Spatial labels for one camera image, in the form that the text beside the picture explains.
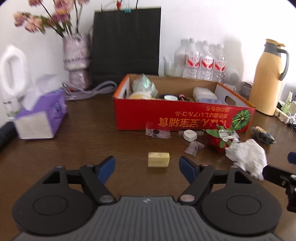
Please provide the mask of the yellow soap bar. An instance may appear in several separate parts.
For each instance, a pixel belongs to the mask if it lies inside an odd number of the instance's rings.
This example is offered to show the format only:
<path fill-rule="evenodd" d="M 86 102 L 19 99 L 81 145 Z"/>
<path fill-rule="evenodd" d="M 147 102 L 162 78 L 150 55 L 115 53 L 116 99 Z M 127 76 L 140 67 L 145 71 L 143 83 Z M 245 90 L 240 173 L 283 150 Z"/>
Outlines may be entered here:
<path fill-rule="evenodd" d="M 160 152 L 149 152 L 148 153 L 148 167 L 155 168 L 166 168 L 169 166 L 170 154 Z"/>

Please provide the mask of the crumpled white paper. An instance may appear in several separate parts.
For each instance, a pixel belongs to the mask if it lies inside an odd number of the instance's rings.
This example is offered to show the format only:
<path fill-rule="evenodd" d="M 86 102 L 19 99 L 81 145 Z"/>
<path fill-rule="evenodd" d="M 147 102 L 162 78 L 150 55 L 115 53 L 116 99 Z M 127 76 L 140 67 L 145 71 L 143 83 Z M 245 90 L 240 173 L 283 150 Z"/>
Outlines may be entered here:
<path fill-rule="evenodd" d="M 225 155 L 238 167 L 249 172 L 252 177 L 263 180 L 263 169 L 267 166 L 267 158 L 264 148 L 254 139 L 245 142 L 232 143 L 225 148 Z"/>

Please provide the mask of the black paper shopping bag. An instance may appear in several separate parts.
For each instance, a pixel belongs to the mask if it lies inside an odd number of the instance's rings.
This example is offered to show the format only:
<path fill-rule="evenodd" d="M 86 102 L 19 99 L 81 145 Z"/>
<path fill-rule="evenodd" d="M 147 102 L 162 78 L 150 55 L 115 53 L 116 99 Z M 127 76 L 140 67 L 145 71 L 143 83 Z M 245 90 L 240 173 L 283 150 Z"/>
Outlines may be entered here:
<path fill-rule="evenodd" d="M 91 77 L 98 85 L 127 74 L 158 75 L 161 8 L 97 11 L 91 43 Z"/>

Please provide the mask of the clear wrapper with dark candy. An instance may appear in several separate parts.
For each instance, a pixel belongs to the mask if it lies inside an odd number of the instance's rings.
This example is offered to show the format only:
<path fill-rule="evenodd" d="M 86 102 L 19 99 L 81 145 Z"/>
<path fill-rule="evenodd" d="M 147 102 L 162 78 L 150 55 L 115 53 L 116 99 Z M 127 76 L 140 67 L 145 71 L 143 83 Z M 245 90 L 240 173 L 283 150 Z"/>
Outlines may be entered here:
<path fill-rule="evenodd" d="M 164 138 L 171 137 L 171 132 L 167 126 L 160 126 L 154 123 L 147 123 L 145 127 L 145 135 L 152 138 Z"/>

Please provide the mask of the small green spray bottle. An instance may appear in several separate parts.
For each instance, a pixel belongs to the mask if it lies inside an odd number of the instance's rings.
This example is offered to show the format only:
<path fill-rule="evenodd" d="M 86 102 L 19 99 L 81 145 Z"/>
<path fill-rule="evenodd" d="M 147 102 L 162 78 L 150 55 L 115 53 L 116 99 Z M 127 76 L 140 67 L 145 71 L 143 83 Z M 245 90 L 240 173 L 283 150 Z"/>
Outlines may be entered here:
<path fill-rule="evenodd" d="M 293 93 L 290 91 L 285 101 L 285 104 L 281 108 L 282 112 L 286 115 L 288 115 L 289 113 L 290 105 L 292 103 L 292 96 L 293 96 Z"/>

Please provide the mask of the dark blue snack packet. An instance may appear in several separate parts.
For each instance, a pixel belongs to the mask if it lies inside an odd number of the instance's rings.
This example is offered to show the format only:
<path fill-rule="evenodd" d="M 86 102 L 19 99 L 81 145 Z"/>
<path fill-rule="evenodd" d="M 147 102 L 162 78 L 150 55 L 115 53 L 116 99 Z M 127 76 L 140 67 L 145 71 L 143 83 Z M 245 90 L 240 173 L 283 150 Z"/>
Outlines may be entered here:
<path fill-rule="evenodd" d="M 261 141 L 261 142 L 263 142 L 265 144 L 268 144 L 268 145 L 272 145 L 272 144 L 276 143 L 274 137 L 271 134 L 269 134 L 267 131 L 262 129 L 260 126 L 252 127 L 252 131 L 254 133 L 254 136 L 259 141 Z"/>

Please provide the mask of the purple candy wrapper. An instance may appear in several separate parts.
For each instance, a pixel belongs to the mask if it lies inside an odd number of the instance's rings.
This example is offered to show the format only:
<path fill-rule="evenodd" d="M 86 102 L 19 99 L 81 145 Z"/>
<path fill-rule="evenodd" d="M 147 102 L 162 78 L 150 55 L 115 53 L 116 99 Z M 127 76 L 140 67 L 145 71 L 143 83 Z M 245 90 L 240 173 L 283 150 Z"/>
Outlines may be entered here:
<path fill-rule="evenodd" d="M 185 150 L 185 153 L 191 156 L 196 156 L 198 153 L 198 150 L 203 149 L 204 147 L 205 147 L 204 144 L 197 141 L 192 141 L 190 142 L 188 148 Z"/>

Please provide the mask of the red cardboard box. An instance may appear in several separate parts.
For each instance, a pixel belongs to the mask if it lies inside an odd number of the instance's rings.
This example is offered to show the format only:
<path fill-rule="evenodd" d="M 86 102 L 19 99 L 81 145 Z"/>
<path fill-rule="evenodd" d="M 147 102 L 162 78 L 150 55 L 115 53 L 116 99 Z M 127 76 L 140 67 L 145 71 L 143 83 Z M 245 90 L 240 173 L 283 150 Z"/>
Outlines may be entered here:
<path fill-rule="evenodd" d="M 116 127 L 119 130 L 143 131 L 154 128 L 179 131 L 232 126 L 238 132 L 246 132 L 255 113 L 252 104 L 220 83 L 179 77 L 148 76 L 160 95 L 183 94 L 188 98 L 187 101 L 130 99 L 132 84 L 139 77 L 136 74 L 126 75 L 113 94 Z M 221 103 L 195 102 L 195 87 L 210 90 Z"/>

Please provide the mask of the right water bottle red label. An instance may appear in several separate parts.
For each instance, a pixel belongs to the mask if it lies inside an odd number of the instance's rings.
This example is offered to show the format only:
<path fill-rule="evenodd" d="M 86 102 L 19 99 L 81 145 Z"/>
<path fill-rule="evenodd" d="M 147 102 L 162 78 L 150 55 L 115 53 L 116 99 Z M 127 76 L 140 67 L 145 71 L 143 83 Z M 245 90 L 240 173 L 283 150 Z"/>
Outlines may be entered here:
<path fill-rule="evenodd" d="M 226 57 L 224 54 L 224 45 L 217 44 L 214 55 L 213 81 L 220 82 L 225 75 Z"/>

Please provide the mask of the white purple ceramic vase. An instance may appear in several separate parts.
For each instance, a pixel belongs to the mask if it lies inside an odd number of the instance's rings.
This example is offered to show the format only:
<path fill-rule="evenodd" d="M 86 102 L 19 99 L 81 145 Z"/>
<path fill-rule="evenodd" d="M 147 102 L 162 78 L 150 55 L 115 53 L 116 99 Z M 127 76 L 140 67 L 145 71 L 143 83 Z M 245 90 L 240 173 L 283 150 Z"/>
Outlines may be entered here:
<path fill-rule="evenodd" d="M 69 83 L 75 89 L 86 90 L 90 86 L 90 35 L 75 34 L 63 39 L 64 69 L 69 73 Z"/>

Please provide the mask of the purple cloth in box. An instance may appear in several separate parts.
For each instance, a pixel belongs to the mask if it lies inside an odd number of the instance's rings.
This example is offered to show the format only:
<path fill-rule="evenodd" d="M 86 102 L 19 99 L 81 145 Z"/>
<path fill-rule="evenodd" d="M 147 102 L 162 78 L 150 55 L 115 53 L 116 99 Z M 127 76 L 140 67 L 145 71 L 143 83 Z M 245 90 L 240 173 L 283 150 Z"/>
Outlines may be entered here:
<path fill-rule="evenodd" d="M 208 104 L 222 104 L 222 102 L 218 99 L 210 99 L 210 98 L 199 98 L 197 100 L 199 103 L 208 103 Z"/>

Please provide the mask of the white detergent jug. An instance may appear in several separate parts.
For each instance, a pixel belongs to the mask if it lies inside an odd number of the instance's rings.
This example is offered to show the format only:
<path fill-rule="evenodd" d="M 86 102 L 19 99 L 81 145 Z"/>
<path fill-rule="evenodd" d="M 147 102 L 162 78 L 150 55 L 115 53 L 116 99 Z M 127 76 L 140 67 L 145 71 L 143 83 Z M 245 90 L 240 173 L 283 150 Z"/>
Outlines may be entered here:
<path fill-rule="evenodd" d="M 23 99 L 30 85 L 27 56 L 15 45 L 8 45 L 1 56 L 1 101 L 9 120 L 13 120 L 23 108 Z"/>

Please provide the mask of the middle water bottle red label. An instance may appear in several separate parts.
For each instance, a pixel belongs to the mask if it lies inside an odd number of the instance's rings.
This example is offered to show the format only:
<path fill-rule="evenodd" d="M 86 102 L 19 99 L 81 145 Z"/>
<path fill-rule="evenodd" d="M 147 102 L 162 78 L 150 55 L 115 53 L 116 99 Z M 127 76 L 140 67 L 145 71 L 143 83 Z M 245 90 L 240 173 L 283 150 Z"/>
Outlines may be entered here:
<path fill-rule="evenodd" d="M 201 68 L 200 68 L 200 78 L 201 80 L 212 80 L 214 66 L 214 55 L 210 48 L 208 41 L 203 42 L 203 48 L 201 51 Z"/>

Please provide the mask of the green crumpled plastic bag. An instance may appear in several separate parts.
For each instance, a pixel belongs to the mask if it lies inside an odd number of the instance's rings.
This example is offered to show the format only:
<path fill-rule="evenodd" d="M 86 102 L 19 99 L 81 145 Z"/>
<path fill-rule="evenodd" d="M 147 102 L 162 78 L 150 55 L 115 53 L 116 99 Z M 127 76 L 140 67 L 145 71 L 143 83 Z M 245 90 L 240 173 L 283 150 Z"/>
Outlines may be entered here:
<path fill-rule="evenodd" d="M 139 78 L 133 81 L 132 84 L 133 92 L 145 92 L 149 93 L 151 97 L 158 95 L 158 90 L 153 82 L 149 80 L 144 74 L 140 75 Z"/>

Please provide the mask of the white round cap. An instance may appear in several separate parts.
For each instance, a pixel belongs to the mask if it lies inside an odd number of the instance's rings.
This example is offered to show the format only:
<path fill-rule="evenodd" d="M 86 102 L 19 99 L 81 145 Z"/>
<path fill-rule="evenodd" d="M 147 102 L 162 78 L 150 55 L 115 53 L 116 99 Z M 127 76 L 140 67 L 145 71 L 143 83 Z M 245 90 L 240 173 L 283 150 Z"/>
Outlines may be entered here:
<path fill-rule="evenodd" d="M 183 138 L 188 142 L 195 141 L 197 139 L 197 133 L 193 130 L 185 130 L 183 132 Z"/>

